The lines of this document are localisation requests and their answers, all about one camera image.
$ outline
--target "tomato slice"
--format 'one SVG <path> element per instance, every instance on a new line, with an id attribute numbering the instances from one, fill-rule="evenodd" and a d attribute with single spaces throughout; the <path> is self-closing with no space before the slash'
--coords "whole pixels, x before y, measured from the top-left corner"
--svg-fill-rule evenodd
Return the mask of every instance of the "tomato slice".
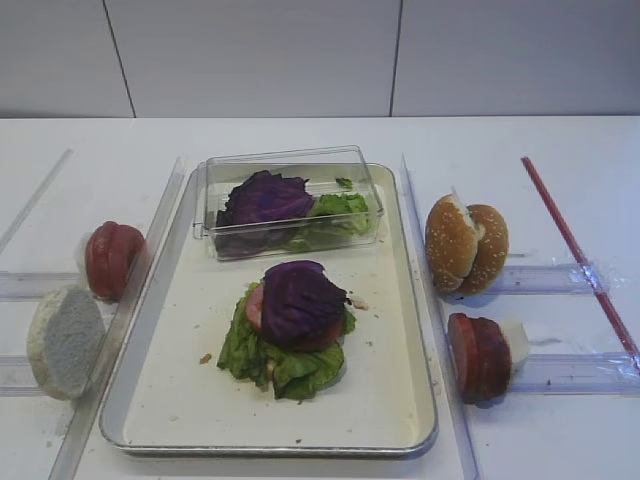
<path id="1" fill-rule="evenodd" d="M 313 340 L 303 340 L 294 345 L 291 350 L 294 352 L 313 352 L 327 348 L 340 337 L 343 322 L 344 320 L 341 320 L 331 324 L 321 337 Z"/>
<path id="2" fill-rule="evenodd" d="M 449 316 L 447 333 L 456 368 L 458 390 L 465 403 L 473 403 L 478 388 L 480 359 L 476 345 L 476 334 L 469 317 L 463 313 Z"/>
<path id="3" fill-rule="evenodd" d="M 511 352 L 496 322 L 484 317 L 472 322 L 481 362 L 478 401 L 491 400 L 507 393 L 511 377 Z"/>
<path id="4" fill-rule="evenodd" d="M 109 298 L 113 287 L 109 275 L 109 247 L 118 224 L 105 222 L 89 238 L 84 251 L 84 262 L 89 288 L 98 297 Z"/>
<path id="5" fill-rule="evenodd" d="M 504 395 L 511 353 L 498 324 L 455 313 L 449 317 L 448 336 L 462 401 L 473 404 Z"/>
<path id="6" fill-rule="evenodd" d="M 244 313 L 251 326 L 259 332 L 262 327 L 262 300 L 264 299 L 264 283 L 253 289 L 247 298 Z"/>
<path id="7" fill-rule="evenodd" d="M 109 247 L 108 263 L 113 299 L 120 300 L 124 294 L 131 267 L 142 251 L 145 240 L 138 229 L 129 225 L 118 225 Z"/>

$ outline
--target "white countertop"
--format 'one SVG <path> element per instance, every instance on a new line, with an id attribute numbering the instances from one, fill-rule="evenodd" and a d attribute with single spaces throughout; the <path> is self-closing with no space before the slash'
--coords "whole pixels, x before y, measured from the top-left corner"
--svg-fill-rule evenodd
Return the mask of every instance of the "white countertop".
<path id="1" fill-rule="evenodd" d="M 528 155 L 587 255 L 612 279 L 611 298 L 640 339 L 640 222 L 632 211 L 640 202 L 638 117 L 1 120 L 0 232 L 63 151 L 74 155 L 0 255 L 0 270 L 73 271 L 75 242 L 104 220 L 146 229 L 179 155 L 188 157 L 190 171 L 216 155 L 345 144 L 396 172 L 404 154 L 422 222 L 454 185 L 467 203 L 500 209 L 512 251 L 531 254 L 523 262 L 571 261 L 520 164 Z M 0 305 L 0 315 L 14 319 L 3 322 L 1 353 L 24 354 L 34 308 Z M 573 335 L 567 351 L 619 350 L 591 297 L 511 298 L 487 312 L 521 317 L 533 336 Z M 3 478 L 44 479 L 62 439 L 59 418 L 69 409 L 45 398 L 23 400 L 0 399 Z M 438 439 L 416 460 L 152 462 L 114 452 L 94 427 L 76 478 L 461 478 L 445 396 L 437 401 Z M 637 478 L 638 402 L 514 394 L 491 409 L 469 407 L 482 478 Z"/>

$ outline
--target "red straw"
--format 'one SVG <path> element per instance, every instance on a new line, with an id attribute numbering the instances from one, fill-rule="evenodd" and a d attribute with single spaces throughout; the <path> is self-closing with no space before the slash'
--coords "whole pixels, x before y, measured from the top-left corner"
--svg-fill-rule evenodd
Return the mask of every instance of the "red straw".
<path id="1" fill-rule="evenodd" d="M 560 210 L 558 210 L 558 207 L 556 206 L 555 202 L 551 198 L 551 194 L 549 193 L 547 188 L 544 186 L 544 183 L 542 182 L 540 175 L 538 175 L 538 172 L 536 172 L 536 169 L 533 166 L 533 163 L 531 162 L 531 160 L 529 160 L 528 157 L 523 157 L 522 163 L 524 164 L 524 168 L 527 170 L 527 173 L 531 177 L 531 181 L 533 182 L 536 189 L 538 190 L 540 197 L 542 197 L 542 201 L 546 205 L 547 210 L 549 210 L 549 213 L 551 214 L 553 221 L 556 222 L 556 225 L 558 226 L 558 230 L 560 230 L 560 233 L 562 234 L 564 241 L 566 242 L 567 246 L 571 250 L 573 257 L 576 259 L 576 262 L 578 262 L 581 266 L 588 264 L 589 262 L 587 260 L 587 257 L 582 252 L 582 249 L 578 245 L 578 242 L 576 241 L 575 237 L 571 233 L 571 230 L 569 229 L 567 222 L 565 222 L 564 218 L 562 218 L 562 215 L 560 214 Z M 593 293 L 598 299 L 598 302 L 600 303 L 602 310 L 607 315 L 607 318 L 609 319 L 609 322 L 611 323 L 613 330 L 616 332 L 616 335 L 618 336 L 620 343 L 622 343 L 622 346 L 624 347 L 624 349 L 634 357 L 634 363 L 636 365 L 636 369 L 640 371 L 640 365 L 638 363 L 640 352 L 638 352 L 638 347 L 633 342 L 633 339 L 631 338 L 629 331 L 624 326 L 624 323 L 622 322 L 622 318 L 620 318 L 620 315 L 618 315 L 618 312 L 613 306 L 613 303 L 609 299 L 609 296 L 607 295 L 607 293 L 596 288 L 596 285 L 594 285 L 590 279 L 589 279 L 589 283 L 591 283 L 591 287 L 593 288 Z"/>

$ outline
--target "bread slice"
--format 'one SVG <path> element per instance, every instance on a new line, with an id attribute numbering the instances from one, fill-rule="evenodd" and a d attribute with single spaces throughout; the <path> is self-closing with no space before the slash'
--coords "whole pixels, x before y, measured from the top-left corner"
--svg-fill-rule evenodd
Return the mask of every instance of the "bread slice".
<path id="1" fill-rule="evenodd" d="M 67 286 L 47 294 L 33 317 L 27 356 L 42 391 L 57 400 L 80 397 L 105 334 L 91 293 Z"/>

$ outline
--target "hamburger bun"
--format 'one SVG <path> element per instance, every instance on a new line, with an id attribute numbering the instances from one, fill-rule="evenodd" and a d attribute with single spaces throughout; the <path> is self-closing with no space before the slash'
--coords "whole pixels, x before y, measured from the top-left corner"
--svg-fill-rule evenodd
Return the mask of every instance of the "hamburger bun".
<path id="1" fill-rule="evenodd" d="M 441 294 L 482 293 L 500 275 L 509 250 L 502 215 L 489 205 L 467 208 L 453 194 L 429 212 L 425 237 L 433 283 Z"/>
<path id="2" fill-rule="evenodd" d="M 436 289 L 441 293 L 456 291 L 471 272 L 478 251 L 478 232 L 455 195 L 445 195 L 433 206 L 425 237 Z"/>
<path id="3" fill-rule="evenodd" d="M 478 228 L 478 253 L 469 275 L 456 290 L 462 295 L 483 292 L 498 278 L 509 251 L 509 231 L 502 215 L 489 205 L 470 205 L 469 213 Z"/>

